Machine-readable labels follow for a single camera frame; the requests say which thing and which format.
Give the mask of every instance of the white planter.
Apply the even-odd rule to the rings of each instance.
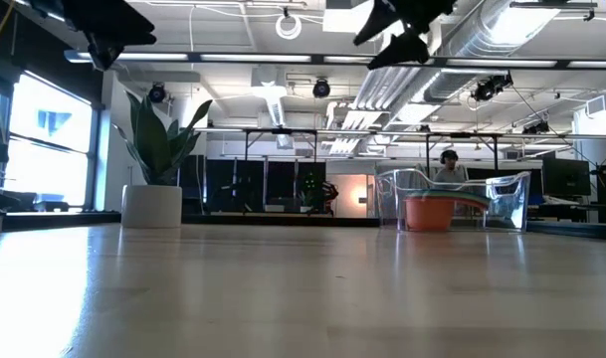
[[[181,227],[182,191],[161,185],[124,185],[121,225],[133,229]]]

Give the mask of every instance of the exposed pipe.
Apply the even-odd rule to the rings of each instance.
[[[292,8],[303,8],[306,9],[306,3],[304,1],[217,1],[217,0],[125,0],[125,2],[130,4],[148,4],[148,5],[167,5],[167,6],[194,6],[194,5],[228,5],[228,6],[237,6],[239,4],[244,4],[250,7],[278,7],[278,6],[287,6]]]

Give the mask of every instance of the person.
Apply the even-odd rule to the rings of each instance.
[[[457,163],[460,158],[455,150],[445,150],[440,155],[440,163],[444,164],[444,168],[435,176],[436,183],[464,183],[464,172],[457,168]],[[439,189],[454,189],[454,186],[443,185]]]

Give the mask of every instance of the black equipment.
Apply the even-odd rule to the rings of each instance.
[[[574,197],[590,195],[590,165],[583,160],[543,159],[543,193]]]
[[[152,85],[148,96],[152,103],[162,103],[166,96],[165,85],[162,83]]]
[[[460,160],[460,157],[458,157],[458,153],[455,150],[445,150],[442,152],[442,154],[440,154],[440,164],[445,164],[446,161],[445,159],[453,159],[453,160]]]
[[[375,70],[411,61],[424,65],[429,58],[429,49],[424,41],[409,29],[398,37],[391,36],[389,46],[373,58],[367,68]]]
[[[491,76],[488,80],[478,83],[471,97],[475,101],[487,101],[500,94],[504,89],[513,85],[510,73],[506,76]]]
[[[125,46],[151,45],[154,25],[123,0],[27,0],[42,17],[62,18],[88,39],[88,51],[98,70],[105,71]]]
[[[316,98],[325,98],[331,93],[331,87],[326,79],[318,79],[313,86],[313,96]]]
[[[328,213],[333,216],[331,202],[339,195],[335,185],[321,180],[314,173],[309,173],[304,178],[303,193],[309,197],[308,200],[311,205],[308,214]]]
[[[521,134],[541,134],[547,133],[550,131],[550,125],[548,125],[547,121],[542,121],[537,124],[528,126],[523,129]]]
[[[369,70],[407,61],[426,63],[429,52],[420,34],[429,32],[429,25],[440,14],[450,15],[457,0],[374,0],[366,24],[353,39],[359,46],[371,40],[396,21],[404,25],[404,34],[392,37],[389,46],[369,64]]]

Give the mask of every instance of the fluorescent light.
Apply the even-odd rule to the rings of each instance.
[[[189,6],[194,5],[235,5],[245,4],[248,7],[277,7],[287,6],[290,8],[306,8],[305,2],[290,2],[290,1],[220,1],[220,0],[153,0],[146,2],[152,6]]]
[[[490,70],[490,69],[442,69],[443,74],[454,75],[491,75],[491,76],[506,76],[508,70]]]
[[[536,36],[559,12],[557,9],[507,8],[486,33],[495,44],[519,46]]]
[[[309,55],[245,55],[245,54],[203,54],[204,62],[273,62],[273,63],[310,63]]]
[[[606,69],[606,61],[572,61],[568,68]]]
[[[64,19],[64,18],[63,18],[63,17],[61,17],[61,16],[55,15],[55,14],[53,14],[53,13],[48,13],[47,15],[48,15],[50,18],[53,18],[53,19],[55,19],[55,20],[58,20],[58,21],[61,21],[61,22],[66,22],[66,19]]]
[[[450,66],[471,66],[471,67],[494,67],[494,68],[551,68],[557,64],[557,61],[550,60],[513,60],[513,59],[450,59],[447,65]]]
[[[204,133],[240,133],[245,131],[243,128],[194,128],[192,130]]]
[[[373,60],[368,56],[325,56],[324,61],[328,64],[363,64],[366,65]]]
[[[348,135],[369,135],[368,130],[319,130],[318,134],[348,134]]]
[[[89,53],[77,53],[77,58],[70,60],[74,63],[92,60]],[[187,61],[187,54],[179,53],[123,53],[117,58],[118,61]]]
[[[125,61],[187,61],[187,55],[165,53],[123,53],[119,55],[117,59]]]

